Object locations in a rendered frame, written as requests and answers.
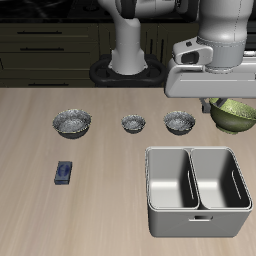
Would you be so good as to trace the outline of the flat black base plate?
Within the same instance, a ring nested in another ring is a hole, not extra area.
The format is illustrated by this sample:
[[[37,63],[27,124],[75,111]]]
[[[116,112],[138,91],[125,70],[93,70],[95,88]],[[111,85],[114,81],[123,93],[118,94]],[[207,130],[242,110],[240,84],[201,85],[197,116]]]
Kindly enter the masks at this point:
[[[90,67],[89,76],[96,87],[109,88],[146,88],[160,87],[166,80],[166,67],[160,63],[153,54],[146,54],[145,61],[148,65],[142,72],[134,75],[118,74],[109,68],[112,56],[103,54],[100,59]]]

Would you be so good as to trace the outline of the small grey fluted dish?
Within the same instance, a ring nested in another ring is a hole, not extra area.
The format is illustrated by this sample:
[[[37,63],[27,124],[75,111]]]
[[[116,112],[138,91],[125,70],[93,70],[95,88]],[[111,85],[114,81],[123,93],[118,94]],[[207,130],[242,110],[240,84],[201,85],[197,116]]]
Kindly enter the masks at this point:
[[[136,114],[127,115],[122,118],[121,125],[126,132],[136,134],[144,129],[146,120],[142,116]]]

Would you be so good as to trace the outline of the dark kitchen cupboards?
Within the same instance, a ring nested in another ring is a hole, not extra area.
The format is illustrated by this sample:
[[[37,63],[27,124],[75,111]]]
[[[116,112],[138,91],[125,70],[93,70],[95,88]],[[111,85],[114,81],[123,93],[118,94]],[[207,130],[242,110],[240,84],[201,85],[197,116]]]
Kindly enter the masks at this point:
[[[0,87],[92,87],[91,65],[115,44],[112,23],[1,23]]]

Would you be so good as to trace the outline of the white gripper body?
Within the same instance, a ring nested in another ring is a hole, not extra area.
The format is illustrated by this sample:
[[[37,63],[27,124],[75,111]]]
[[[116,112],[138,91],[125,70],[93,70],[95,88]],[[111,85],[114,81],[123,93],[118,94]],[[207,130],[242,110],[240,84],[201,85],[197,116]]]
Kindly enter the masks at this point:
[[[177,98],[256,98],[256,51],[245,51],[242,63],[228,74],[213,74],[202,65],[168,63],[164,92]]]

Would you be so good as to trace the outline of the small blue box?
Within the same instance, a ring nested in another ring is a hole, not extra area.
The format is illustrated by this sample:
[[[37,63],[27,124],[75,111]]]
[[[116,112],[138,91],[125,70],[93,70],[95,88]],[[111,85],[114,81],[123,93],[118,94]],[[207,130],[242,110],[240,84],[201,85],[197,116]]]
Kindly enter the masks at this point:
[[[72,163],[70,161],[59,161],[55,173],[54,183],[56,185],[68,185],[70,182]]]

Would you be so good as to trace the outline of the medium grey fluted dish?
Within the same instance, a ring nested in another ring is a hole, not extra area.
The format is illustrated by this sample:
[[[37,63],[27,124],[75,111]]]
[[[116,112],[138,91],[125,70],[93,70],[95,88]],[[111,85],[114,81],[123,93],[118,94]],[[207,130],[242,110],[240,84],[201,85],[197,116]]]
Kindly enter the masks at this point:
[[[195,118],[185,111],[172,111],[163,118],[166,128],[174,135],[185,135],[195,125]]]

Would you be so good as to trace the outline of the green bowl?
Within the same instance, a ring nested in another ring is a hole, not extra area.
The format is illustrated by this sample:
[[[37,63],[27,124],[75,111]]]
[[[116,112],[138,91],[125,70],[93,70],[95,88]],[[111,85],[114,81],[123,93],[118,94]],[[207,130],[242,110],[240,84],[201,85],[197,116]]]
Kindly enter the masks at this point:
[[[229,134],[251,129],[256,124],[256,109],[225,98],[210,98],[210,115],[216,127]]]

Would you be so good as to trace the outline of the large grey fluted dish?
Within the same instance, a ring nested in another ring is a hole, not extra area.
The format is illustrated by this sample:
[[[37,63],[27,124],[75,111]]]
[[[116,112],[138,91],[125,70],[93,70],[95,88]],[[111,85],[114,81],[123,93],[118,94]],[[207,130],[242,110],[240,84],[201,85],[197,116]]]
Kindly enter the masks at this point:
[[[78,139],[90,128],[92,116],[81,109],[68,109],[53,119],[53,128],[64,138]]]

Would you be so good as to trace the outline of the white two-bin basket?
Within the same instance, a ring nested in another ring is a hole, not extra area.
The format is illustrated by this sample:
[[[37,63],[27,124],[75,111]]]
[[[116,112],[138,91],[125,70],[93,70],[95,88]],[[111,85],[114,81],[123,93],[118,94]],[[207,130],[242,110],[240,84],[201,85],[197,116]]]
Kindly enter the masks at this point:
[[[228,147],[149,147],[145,177],[154,237],[234,237],[253,209]]]

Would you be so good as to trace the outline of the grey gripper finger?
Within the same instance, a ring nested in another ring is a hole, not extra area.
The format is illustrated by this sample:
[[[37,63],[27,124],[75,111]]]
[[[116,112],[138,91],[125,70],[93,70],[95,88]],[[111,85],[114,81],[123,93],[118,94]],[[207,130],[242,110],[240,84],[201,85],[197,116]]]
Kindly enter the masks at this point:
[[[206,102],[205,98],[200,98],[200,102],[202,105],[202,112],[209,114],[211,112],[211,105],[209,102]]]

